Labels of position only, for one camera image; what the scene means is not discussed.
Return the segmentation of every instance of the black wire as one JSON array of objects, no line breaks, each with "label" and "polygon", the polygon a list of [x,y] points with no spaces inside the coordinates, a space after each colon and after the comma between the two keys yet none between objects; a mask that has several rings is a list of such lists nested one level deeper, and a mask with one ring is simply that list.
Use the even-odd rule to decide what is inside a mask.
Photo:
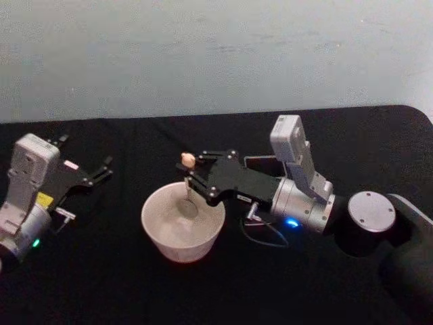
[{"label": "black wire", "polygon": [[275,247],[275,248],[288,248],[289,247],[289,242],[287,241],[286,237],[284,237],[281,232],[279,232],[278,230],[276,230],[270,223],[267,223],[266,221],[262,221],[262,222],[263,222],[263,225],[267,226],[273,233],[275,233],[278,237],[281,238],[281,240],[284,242],[284,245],[282,245],[282,244],[274,244],[272,242],[263,242],[262,240],[257,240],[255,238],[251,237],[246,232],[245,223],[244,223],[244,220],[242,218],[240,218],[241,231],[245,235],[245,237],[247,237],[249,240],[251,240],[251,241],[253,241],[253,242],[257,243],[257,244],[265,245],[265,246],[270,246],[270,247]]}]

